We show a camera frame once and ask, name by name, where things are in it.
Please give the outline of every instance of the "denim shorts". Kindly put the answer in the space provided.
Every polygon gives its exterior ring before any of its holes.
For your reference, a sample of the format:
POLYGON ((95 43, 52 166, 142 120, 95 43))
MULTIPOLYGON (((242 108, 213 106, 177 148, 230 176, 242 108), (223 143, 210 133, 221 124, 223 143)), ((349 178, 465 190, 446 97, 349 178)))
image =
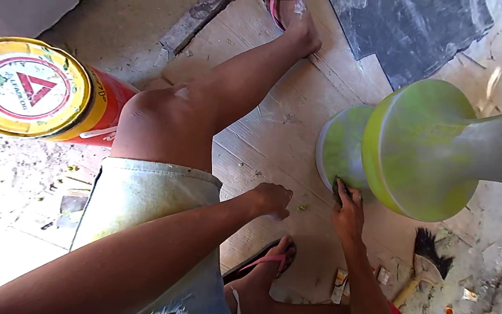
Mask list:
MULTIPOLYGON (((172 164, 105 158, 71 250, 126 228, 220 202, 222 183, 210 173, 172 164)), ((138 313, 229 314, 215 248, 138 313)))

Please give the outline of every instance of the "green painted vase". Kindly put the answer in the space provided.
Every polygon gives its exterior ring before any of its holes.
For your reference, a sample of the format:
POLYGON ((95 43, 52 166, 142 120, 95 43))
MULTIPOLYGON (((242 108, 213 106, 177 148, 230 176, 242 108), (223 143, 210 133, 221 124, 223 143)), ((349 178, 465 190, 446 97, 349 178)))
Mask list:
POLYGON ((377 108, 352 106, 327 122, 316 162, 329 189, 338 175, 396 213, 442 221, 464 208, 479 180, 502 182, 502 115, 478 119, 454 85, 415 82, 377 108))

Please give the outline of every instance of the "broom handle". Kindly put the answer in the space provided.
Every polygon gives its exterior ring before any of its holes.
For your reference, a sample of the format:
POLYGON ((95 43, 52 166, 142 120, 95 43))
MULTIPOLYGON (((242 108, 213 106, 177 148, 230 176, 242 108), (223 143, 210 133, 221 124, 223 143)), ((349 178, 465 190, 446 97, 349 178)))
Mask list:
POLYGON ((400 291, 400 294, 396 298, 394 298, 394 306, 395 307, 400 307, 404 301, 406 301, 406 298, 414 291, 414 289, 419 285, 419 282, 421 281, 420 277, 415 277, 412 279, 406 288, 404 288, 402 291, 400 291))

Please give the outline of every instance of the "foot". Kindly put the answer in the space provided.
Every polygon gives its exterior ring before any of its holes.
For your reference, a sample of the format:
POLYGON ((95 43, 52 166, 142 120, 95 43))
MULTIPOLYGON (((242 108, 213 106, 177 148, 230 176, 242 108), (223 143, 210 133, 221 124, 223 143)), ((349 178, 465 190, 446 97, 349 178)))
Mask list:
MULTIPOLYGON (((268 7, 270 7, 270 1, 272 0, 266 0, 268 7)), ((302 42, 306 55, 316 53, 321 49, 321 38, 304 0, 277 1, 275 6, 277 17, 286 29, 285 33, 295 36, 302 42)))
MULTIPOLYGON (((288 248, 293 243, 292 237, 284 236, 280 243, 270 249, 267 256, 286 254, 284 268, 293 262, 296 251, 294 247, 288 248)), ((237 313, 238 304, 235 300, 232 288, 238 292, 241 314, 269 313, 275 305, 275 301, 269 296, 270 286, 278 275, 279 262, 268 261, 257 265, 247 276, 230 282, 224 287, 224 296, 232 313, 237 313)))

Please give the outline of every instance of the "pink flip-flop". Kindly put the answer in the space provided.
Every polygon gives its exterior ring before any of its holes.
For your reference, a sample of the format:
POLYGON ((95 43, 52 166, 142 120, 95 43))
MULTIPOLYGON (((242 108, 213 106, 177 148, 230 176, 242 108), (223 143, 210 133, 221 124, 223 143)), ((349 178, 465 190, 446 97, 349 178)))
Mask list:
POLYGON ((255 255, 251 256, 248 258, 246 261, 243 261, 236 267, 228 270, 223 276, 222 279, 224 280, 224 284, 227 284, 229 282, 233 282, 234 280, 243 278, 247 274, 249 274, 254 266, 260 264, 260 263, 265 263, 268 261, 279 261, 279 266, 278 266, 278 275, 284 273, 293 263, 293 261, 296 260, 296 255, 297 255, 297 247, 294 242, 290 243, 288 247, 286 248, 286 251, 288 251, 291 247, 294 249, 294 253, 290 256, 290 261, 288 265, 286 265, 286 254, 280 254, 280 255, 269 255, 266 256, 268 251, 277 246, 280 243, 280 240, 273 241, 269 243, 267 246, 261 249, 258 253, 255 255))
POLYGON ((264 4, 267 7, 268 11, 270 12, 270 15, 272 16, 272 19, 274 20, 276 26, 278 26, 278 28, 280 28, 280 30, 282 32, 285 32, 286 28, 282 25, 282 22, 278 18, 278 16, 280 16, 280 13, 278 11, 280 8, 280 5, 279 5, 280 0, 270 0, 270 5, 267 5, 266 1, 267 0, 264 0, 264 4))

